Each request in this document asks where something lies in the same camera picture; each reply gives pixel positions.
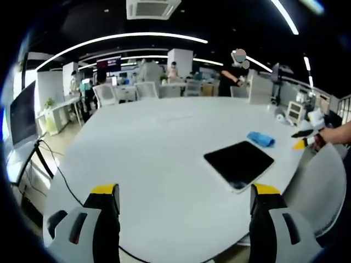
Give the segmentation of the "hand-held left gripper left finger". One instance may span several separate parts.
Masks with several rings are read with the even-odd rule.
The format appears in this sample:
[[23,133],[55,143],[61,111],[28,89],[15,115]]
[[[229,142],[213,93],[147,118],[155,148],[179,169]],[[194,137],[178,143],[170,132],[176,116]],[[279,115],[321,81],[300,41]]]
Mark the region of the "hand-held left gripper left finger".
[[48,251],[56,262],[120,262],[119,215],[119,185],[95,187],[82,206],[48,219]]

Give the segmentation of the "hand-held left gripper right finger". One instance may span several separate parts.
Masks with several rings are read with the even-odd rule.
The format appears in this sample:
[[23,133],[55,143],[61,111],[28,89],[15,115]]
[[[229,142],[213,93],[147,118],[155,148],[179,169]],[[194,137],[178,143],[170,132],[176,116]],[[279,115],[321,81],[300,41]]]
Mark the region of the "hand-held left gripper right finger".
[[251,185],[250,215],[249,262],[312,262],[322,251],[310,223],[275,187]]

